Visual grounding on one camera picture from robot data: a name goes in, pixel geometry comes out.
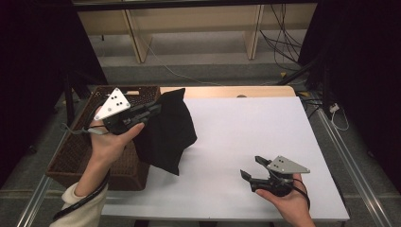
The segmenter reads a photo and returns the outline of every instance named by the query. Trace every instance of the white tabletop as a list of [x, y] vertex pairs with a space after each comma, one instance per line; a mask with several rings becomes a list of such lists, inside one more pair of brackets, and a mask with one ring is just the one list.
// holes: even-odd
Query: white tabletop
[[272, 204], [251, 191], [239, 169], [266, 179], [254, 161], [283, 155], [310, 169], [303, 174], [319, 221], [347, 220], [348, 214], [298, 97], [190, 98], [198, 140], [180, 161], [180, 176], [151, 166], [147, 187], [109, 192], [102, 215], [186, 220], [282, 219]]

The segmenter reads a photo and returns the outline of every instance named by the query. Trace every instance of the black fabric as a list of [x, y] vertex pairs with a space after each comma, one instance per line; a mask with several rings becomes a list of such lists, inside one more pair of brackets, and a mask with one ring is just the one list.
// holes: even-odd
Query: black fabric
[[162, 110], [133, 139], [141, 161], [179, 175], [183, 150], [197, 140], [192, 117], [183, 102], [185, 89], [162, 94]]

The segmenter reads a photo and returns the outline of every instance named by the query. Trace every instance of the human hand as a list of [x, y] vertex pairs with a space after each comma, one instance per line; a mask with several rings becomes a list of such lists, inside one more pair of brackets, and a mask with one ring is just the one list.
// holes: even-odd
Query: human hand
[[[92, 157], [98, 162], [102, 162], [105, 165], [111, 165], [115, 162], [123, 153], [124, 147], [141, 132], [145, 127], [144, 123], [139, 123], [127, 132], [119, 135], [112, 133], [95, 134], [91, 133], [92, 141]], [[107, 132], [106, 128], [103, 127], [102, 120], [92, 121], [90, 128], [94, 128], [97, 131]]]
[[[293, 174], [293, 179], [302, 181], [301, 174]], [[306, 192], [306, 188], [301, 182], [294, 181], [294, 186]], [[309, 214], [306, 199], [301, 193], [292, 190], [284, 197], [276, 197], [270, 191], [257, 189], [256, 194], [273, 203], [281, 216], [292, 226], [315, 226]]]
[[119, 135], [106, 133], [102, 120], [92, 121], [90, 128], [105, 134], [91, 133], [92, 156], [80, 178], [75, 194], [79, 197], [92, 193], [103, 181], [112, 164], [121, 157], [124, 147], [141, 132], [144, 123], [137, 124]]

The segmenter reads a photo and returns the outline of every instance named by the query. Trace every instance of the black cable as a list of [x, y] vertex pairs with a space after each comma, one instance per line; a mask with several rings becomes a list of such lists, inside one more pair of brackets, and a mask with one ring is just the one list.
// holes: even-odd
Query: black cable
[[96, 196], [98, 196], [100, 194], [100, 192], [102, 192], [104, 190], [104, 188], [107, 185], [107, 182], [109, 181], [109, 178], [110, 178], [110, 170], [107, 172], [107, 174], [106, 174], [105, 178], [103, 179], [103, 181], [101, 182], [100, 186], [97, 187], [94, 192], [92, 192], [91, 194], [89, 194], [88, 196], [83, 198], [82, 200], [80, 200], [80, 201], [72, 204], [71, 206], [61, 210], [60, 212], [58, 212], [53, 217], [53, 222], [70, 214], [71, 212], [79, 209], [80, 207], [82, 207], [83, 205], [88, 203], [89, 201], [93, 200]]
[[[274, 50], [274, 56], [275, 56], [275, 52], [277, 52], [277, 53], [279, 53], [280, 55], [282, 55], [283, 57], [285, 57], [286, 59], [288, 59], [288, 60], [290, 60], [290, 61], [292, 61], [292, 62], [294, 62], [294, 63], [300, 65], [297, 61], [293, 60], [291, 57], [289, 57], [288, 55], [286, 55], [284, 52], [282, 52], [281, 50], [277, 49], [277, 47], [275, 47], [274, 44], [271, 43], [271, 41], [269, 40], [269, 38], [263, 33], [262, 30], [259, 30], [259, 32], [262, 34], [262, 36], [263, 36], [263, 38], [265, 39], [265, 41], [266, 41], [266, 43], [268, 44], [268, 46], [270, 46], [270, 47]], [[287, 69], [287, 70], [291, 70], [291, 71], [297, 71], [296, 69], [291, 69], [291, 68], [287, 68], [287, 67], [284, 67], [284, 66], [280, 65], [280, 64], [277, 62], [277, 59], [276, 59], [275, 57], [274, 57], [274, 61], [275, 61], [275, 63], [276, 63], [279, 67], [281, 67], [281, 68], [284, 68], [284, 69]]]
[[[291, 40], [290, 40], [288, 37], [290, 37], [290, 38], [291, 38], [295, 43], [297, 43], [298, 45], [300, 45], [300, 46], [302, 46], [302, 45], [299, 44], [299, 43], [287, 32], [287, 30], [286, 30], [286, 28], [285, 28], [284, 20], [285, 20], [285, 17], [286, 17], [287, 5], [286, 5], [286, 4], [282, 4], [282, 5], [281, 5], [282, 22], [280, 22], [280, 19], [279, 19], [279, 17], [277, 16], [277, 13], [275, 12], [274, 7], [273, 7], [272, 5], [270, 5], [270, 7], [271, 7], [272, 12], [274, 13], [274, 16], [275, 16], [275, 18], [276, 18], [276, 20], [277, 20], [277, 23], [278, 23], [279, 27], [280, 27], [280, 29], [281, 29], [281, 30], [280, 30], [280, 33], [281, 33], [281, 31], [283, 31], [286, 44], [289, 43], [289, 44], [291, 45], [292, 49], [294, 50], [294, 52], [295, 52], [295, 53], [297, 54], [297, 56], [299, 57], [298, 52], [295, 50], [294, 45], [292, 44]], [[287, 48], [288, 48], [289, 55], [291, 55], [292, 59], [295, 60], [294, 57], [293, 57], [292, 54], [291, 54], [291, 51], [289, 50], [288, 44], [287, 44]]]

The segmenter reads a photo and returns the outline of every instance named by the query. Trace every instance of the wicker basket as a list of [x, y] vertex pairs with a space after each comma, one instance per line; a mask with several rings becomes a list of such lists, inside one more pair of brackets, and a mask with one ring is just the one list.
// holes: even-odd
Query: wicker basket
[[[96, 87], [83, 112], [74, 122], [72, 129], [75, 131], [81, 130], [99, 101], [107, 98], [107, 94], [110, 94], [114, 88], [115, 86]], [[160, 89], [157, 86], [118, 86], [118, 88], [122, 91], [139, 92], [139, 95], [126, 96], [133, 106], [154, 101], [160, 96]], [[88, 134], [68, 133], [47, 168], [46, 175], [65, 187], [76, 183], [88, 164], [91, 152]], [[143, 190], [147, 182], [148, 169], [149, 165], [139, 161], [135, 145], [130, 142], [121, 158], [112, 166], [109, 189], [121, 191]]]

